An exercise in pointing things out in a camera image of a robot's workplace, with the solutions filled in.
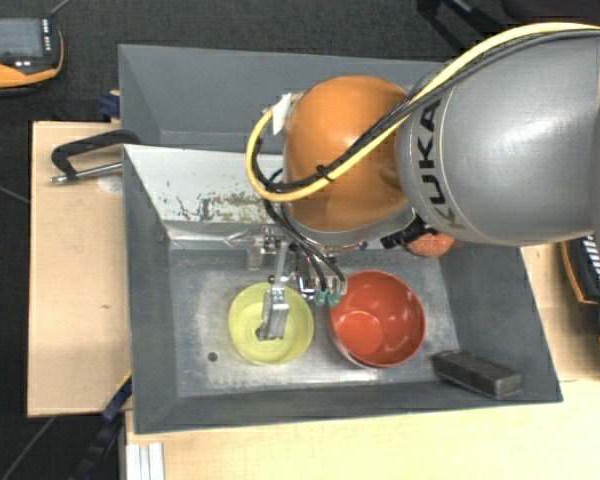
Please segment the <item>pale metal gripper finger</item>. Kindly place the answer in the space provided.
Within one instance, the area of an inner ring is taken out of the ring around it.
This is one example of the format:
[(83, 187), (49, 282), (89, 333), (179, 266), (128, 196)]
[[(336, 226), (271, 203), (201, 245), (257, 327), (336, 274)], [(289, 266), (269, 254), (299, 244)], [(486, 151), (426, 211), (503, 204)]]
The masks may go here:
[(262, 322), (256, 331), (256, 336), (260, 341), (277, 338), (277, 315), (274, 309), (275, 298), (273, 288), (269, 287), (263, 296)]
[(273, 337), (284, 338), (285, 326), (289, 313), (289, 302), (286, 298), (285, 287), (273, 289)]

